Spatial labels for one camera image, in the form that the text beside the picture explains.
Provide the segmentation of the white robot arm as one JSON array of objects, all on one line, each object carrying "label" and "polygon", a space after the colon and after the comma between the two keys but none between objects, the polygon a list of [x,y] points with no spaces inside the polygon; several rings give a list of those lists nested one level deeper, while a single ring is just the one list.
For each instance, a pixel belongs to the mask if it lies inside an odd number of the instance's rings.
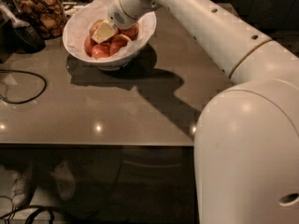
[{"label": "white robot arm", "polygon": [[299,224],[299,60],[210,0],[114,0],[129,28],[163,6],[231,88],[204,108],[194,137],[200,224]]}]

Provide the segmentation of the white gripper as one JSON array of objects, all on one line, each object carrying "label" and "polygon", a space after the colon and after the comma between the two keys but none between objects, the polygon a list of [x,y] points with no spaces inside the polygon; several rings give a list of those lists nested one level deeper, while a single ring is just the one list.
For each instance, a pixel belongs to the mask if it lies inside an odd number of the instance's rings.
[{"label": "white gripper", "polygon": [[[145,14],[155,11],[159,5],[153,0],[114,0],[107,9],[107,16],[121,30],[129,29]],[[97,43],[109,40],[117,33],[110,21],[102,21],[92,35]]]}]

